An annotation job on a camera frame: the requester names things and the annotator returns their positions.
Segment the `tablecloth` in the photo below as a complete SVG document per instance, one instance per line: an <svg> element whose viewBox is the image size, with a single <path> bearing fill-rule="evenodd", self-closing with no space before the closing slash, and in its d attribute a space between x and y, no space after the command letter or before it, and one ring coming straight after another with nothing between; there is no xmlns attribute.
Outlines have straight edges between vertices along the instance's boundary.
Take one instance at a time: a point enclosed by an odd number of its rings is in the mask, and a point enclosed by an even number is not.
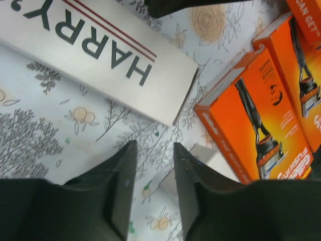
<svg viewBox="0 0 321 241"><path fill-rule="evenodd" d="M183 240L178 204L159 188L173 168L173 143L216 148L193 108L219 71L251 49L250 40L279 15L283 2L196 7L153 19L143 0L117 1L199 64L179 123L169 128L152 122L0 45L0 176L63 184L135 139L139 155L128 240Z"/></svg>

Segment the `white box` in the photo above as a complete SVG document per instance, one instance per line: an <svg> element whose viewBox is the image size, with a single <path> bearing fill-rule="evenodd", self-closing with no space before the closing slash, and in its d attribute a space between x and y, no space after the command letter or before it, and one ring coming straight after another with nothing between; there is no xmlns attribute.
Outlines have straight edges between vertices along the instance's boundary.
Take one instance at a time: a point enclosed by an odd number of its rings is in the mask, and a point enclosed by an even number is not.
<svg viewBox="0 0 321 241"><path fill-rule="evenodd" d="M0 43L171 126L198 65L115 0L0 1Z"/></svg>
<svg viewBox="0 0 321 241"><path fill-rule="evenodd" d="M214 149L209 149L200 145L195 145L191 149L191 154L199 161L205 163L207 166L222 174L223 176L240 182L234 174L232 168L227 163L221 152ZM178 193L175 180L175 172L172 170L160 183L160 187L170 195L175 201L178 201Z"/></svg>

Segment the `patterned tablecloth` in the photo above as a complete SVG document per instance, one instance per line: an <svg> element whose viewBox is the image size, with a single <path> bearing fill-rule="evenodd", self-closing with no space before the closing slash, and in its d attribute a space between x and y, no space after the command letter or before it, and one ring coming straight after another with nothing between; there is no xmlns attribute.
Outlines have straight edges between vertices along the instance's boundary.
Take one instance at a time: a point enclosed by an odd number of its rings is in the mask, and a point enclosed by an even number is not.
<svg viewBox="0 0 321 241"><path fill-rule="evenodd" d="M143 0L117 1L199 63L179 124L167 128L151 122L0 45L0 175L63 184L136 139L129 240L183 240L179 207L159 188L173 168L173 143L216 148L193 108L218 72L233 65L232 58L244 54L253 36L278 16L281 1L186 9L158 20L147 14Z"/></svg>

